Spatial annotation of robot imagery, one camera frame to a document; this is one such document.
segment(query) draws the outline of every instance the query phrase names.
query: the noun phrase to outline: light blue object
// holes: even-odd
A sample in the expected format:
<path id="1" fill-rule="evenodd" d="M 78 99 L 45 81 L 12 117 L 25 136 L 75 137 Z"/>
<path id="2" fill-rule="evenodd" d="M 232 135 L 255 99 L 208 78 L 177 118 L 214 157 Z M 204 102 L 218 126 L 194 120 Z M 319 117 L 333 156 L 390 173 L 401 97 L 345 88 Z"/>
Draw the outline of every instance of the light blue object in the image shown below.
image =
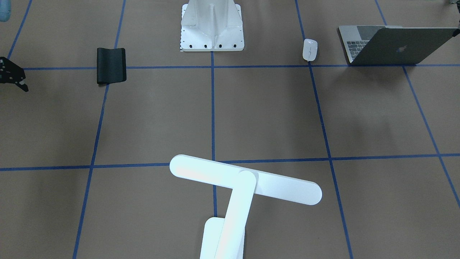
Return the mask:
<path id="1" fill-rule="evenodd" d="M 6 22 L 11 15 L 11 1 L 0 0 L 0 22 Z"/>

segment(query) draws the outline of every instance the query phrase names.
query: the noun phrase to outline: white mouse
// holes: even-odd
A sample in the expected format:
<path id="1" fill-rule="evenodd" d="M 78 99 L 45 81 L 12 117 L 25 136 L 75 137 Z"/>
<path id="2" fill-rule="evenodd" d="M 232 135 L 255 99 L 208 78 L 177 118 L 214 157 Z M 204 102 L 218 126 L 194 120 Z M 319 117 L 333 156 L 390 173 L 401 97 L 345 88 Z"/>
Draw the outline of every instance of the white mouse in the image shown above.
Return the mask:
<path id="1" fill-rule="evenodd" d="M 304 51 L 302 56 L 306 61 L 313 61 L 318 53 L 318 42 L 312 39 L 304 40 Z"/>

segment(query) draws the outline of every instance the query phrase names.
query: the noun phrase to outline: laptop lid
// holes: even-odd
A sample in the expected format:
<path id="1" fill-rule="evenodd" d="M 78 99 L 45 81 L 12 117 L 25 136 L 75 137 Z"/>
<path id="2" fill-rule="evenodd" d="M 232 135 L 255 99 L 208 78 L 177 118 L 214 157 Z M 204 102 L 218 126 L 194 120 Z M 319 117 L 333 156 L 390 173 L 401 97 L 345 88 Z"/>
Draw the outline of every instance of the laptop lid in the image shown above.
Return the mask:
<path id="1" fill-rule="evenodd" d="M 457 28 L 381 28 L 352 65 L 418 64 L 452 38 Z"/>

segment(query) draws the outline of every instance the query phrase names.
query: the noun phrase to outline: white t-shaped object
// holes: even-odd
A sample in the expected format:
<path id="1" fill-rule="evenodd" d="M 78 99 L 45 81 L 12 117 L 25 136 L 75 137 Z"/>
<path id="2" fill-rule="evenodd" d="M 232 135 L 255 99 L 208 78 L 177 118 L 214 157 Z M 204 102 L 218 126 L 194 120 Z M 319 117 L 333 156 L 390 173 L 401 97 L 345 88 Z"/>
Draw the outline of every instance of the white t-shaped object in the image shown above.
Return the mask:
<path id="1" fill-rule="evenodd" d="M 315 205 L 322 198 L 314 182 L 187 155 L 175 156 L 169 168 L 180 178 L 233 189 L 225 218 L 213 217 L 205 224 L 200 259 L 242 259 L 244 228 L 254 194 L 306 205 Z"/>

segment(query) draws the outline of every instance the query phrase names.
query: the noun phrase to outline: computer mouse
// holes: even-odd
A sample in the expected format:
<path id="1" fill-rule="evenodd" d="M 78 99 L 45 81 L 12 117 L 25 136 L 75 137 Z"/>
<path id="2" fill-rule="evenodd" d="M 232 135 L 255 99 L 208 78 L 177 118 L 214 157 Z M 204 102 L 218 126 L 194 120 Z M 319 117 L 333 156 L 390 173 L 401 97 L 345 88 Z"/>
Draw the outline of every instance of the computer mouse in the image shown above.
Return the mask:
<path id="1" fill-rule="evenodd" d="M 304 40 L 304 51 L 302 56 L 306 61 L 313 61 L 316 59 L 318 53 L 318 42 L 312 39 Z"/>
<path id="2" fill-rule="evenodd" d="M 0 22 L 6 22 L 10 19 L 11 2 L 10 0 L 0 0 Z"/>

